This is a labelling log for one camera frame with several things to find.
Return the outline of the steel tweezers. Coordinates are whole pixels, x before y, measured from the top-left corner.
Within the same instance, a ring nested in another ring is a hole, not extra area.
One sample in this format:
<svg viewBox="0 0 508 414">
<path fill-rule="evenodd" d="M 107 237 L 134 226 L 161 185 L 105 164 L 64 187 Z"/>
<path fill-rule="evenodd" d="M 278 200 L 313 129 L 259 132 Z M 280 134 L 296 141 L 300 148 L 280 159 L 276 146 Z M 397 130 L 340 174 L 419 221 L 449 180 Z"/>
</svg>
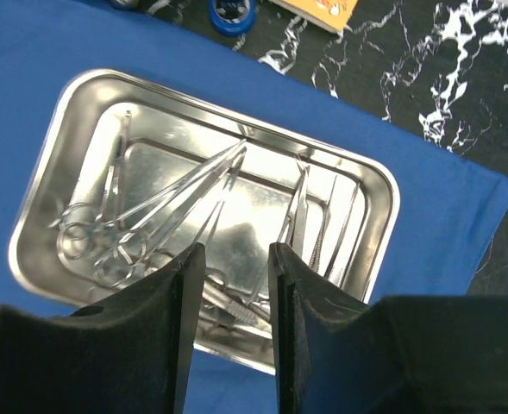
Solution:
<svg viewBox="0 0 508 414">
<path fill-rule="evenodd" d="M 354 209 L 360 193 L 361 183 L 358 180 L 336 175 L 323 203 L 322 221 L 310 253 L 309 267 L 328 281 L 340 283 L 343 279 L 346 264 L 342 262 L 349 260 L 345 259 L 347 254 L 343 253 L 343 244 L 348 244 L 348 228 L 354 220 Z"/>
<path fill-rule="evenodd" d="M 299 179 L 285 213 L 278 241 L 287 244 L 298 256 L 302 256 L 308 215 L 307 191 L 310 166 L 299 158 L 296 158 L 296 166 L 299 170 Z"/>
</svg>

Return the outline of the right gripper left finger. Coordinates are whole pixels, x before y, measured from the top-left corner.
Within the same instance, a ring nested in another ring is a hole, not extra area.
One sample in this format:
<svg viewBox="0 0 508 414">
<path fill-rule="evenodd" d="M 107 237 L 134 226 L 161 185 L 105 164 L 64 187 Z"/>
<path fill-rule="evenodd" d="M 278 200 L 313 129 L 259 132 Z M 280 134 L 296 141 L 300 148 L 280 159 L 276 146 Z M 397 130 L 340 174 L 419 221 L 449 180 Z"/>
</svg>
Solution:
<svg viewBox="0 0 508 414">
<path fill-rule="evenodd" d="M 67 317 L 0 304 L 0 413 L 180 413 L 205 270 L 194 243 Z"/>
</svg>

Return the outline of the blue surgical cloth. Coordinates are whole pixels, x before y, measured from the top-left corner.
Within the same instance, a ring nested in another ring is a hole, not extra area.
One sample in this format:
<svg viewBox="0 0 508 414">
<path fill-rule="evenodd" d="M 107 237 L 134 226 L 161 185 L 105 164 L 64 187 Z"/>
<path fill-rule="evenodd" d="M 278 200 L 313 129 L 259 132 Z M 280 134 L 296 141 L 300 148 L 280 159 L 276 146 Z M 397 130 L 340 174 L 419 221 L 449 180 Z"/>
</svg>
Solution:
<svg viewBox="0 0 508 414">
<path fill-rule="evenodd" d="M 0 303 L 68 305 L 24 290 L 7 242 L 53 107 L 76 74 L 113 67 L 382 162 L 401 206 L 377 296 L 461 294 L 508 208 L 508 178 L 204 37 L 100 2 L 0 1 Z"/>
</svg>

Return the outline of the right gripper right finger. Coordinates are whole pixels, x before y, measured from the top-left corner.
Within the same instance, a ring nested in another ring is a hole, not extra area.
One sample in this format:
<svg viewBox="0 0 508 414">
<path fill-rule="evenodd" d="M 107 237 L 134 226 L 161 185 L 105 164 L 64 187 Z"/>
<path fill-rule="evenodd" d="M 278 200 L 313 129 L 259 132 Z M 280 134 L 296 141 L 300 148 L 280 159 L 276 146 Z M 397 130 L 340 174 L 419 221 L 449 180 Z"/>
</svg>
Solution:
<svg viewBox="0 0 508 414">
<path fill-rule="evenodd" d="M 508 298 L 366 305 L 269 249 L 281 413 L 508 413 Z"/>
</svg>

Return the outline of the steel instrument tray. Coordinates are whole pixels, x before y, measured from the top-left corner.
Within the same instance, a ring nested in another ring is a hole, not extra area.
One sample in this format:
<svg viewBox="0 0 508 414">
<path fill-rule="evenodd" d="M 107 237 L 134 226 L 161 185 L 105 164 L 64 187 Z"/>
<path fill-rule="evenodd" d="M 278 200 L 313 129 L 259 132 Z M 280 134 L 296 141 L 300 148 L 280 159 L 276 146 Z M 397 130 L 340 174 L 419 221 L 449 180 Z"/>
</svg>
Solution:
<svg viewBox="0 0 508 414">
<path fill-rule="evenodd" d="M 197 203 L 194 185 L 148 224 L 158 247 L 131 266 L 105 247 L 78 260 L 57 249 L 69 204 L 99 204 L 116 135 L 132 113 L 122 209 L 127 210 L 210 157 L 244 140 L 246 153 Z M 301 259 L 309 265 L 333 178 L 358 180 L 348 228 L 346 269 L 331 282 L 361 302 L 372 296 L 399 207 L 398 183 L 376 160 L 242 113 L 110 69 L 80 73 L 60 93 L 41 155 L 9 242 L 9 266 L 32 292 L 89 304 L 142 279 L 193 242 L 206 249 L 207 273 L 194 346 L 273 373 L 267 257 L 292 200 L 299 170 L 310 166 Z"/>
</svg>

